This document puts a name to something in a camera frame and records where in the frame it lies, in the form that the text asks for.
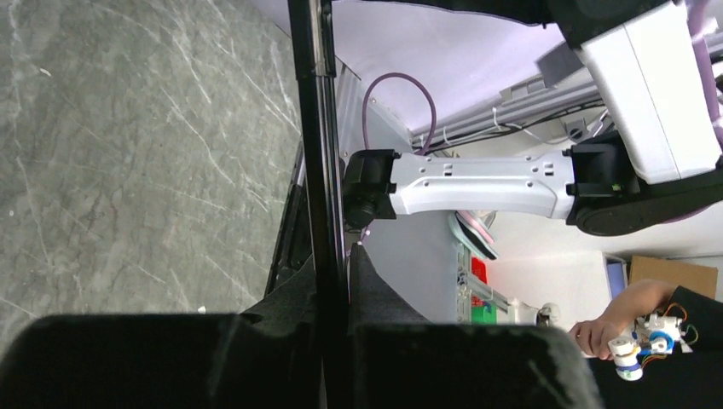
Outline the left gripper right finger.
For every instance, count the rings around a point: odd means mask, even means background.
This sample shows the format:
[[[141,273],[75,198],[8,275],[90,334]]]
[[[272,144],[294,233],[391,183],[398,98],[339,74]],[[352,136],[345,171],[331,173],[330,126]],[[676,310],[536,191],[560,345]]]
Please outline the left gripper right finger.
[[[356,408],[600,408],[587,363],[562,331],[435,324],[354,245],[349,265]]]

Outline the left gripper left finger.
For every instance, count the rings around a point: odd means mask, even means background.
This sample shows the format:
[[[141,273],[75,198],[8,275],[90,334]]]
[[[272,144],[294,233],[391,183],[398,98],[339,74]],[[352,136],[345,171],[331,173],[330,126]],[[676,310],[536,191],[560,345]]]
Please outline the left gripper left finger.
[[[316,408],[315,271],[241,313],[52,315],[1,361],[4,408]]]

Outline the person's bare forearm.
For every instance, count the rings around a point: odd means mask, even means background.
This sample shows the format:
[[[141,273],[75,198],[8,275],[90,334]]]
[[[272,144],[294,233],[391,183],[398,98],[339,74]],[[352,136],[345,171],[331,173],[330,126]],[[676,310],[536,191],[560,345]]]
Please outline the person's bare forearm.
[[[635,282],[610,302],[600,319],[622,331],[638,317],[651,314],[666,304],[676,289],[676,285],[659,280]]]

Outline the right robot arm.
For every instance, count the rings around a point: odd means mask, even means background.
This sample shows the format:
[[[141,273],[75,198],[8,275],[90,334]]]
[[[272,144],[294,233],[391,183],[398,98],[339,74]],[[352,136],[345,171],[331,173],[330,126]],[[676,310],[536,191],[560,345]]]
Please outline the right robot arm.
[[[366,149],[342,183],[344,223],[501,210],[621,236],[722,200],[722,118],[704,1],[435,1],[450,12],[558,26],[615,130],[536,157],[443,159]]]

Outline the person's bare hand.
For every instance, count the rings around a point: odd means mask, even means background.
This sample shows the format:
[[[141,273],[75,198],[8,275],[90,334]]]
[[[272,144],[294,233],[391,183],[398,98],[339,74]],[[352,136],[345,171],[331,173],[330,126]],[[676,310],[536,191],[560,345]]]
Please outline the person's bare hand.
[[[568,334],[585,357],[611,360],[609,342],[620,336],[622,331],[611,321],[596,319],[576,323]]]

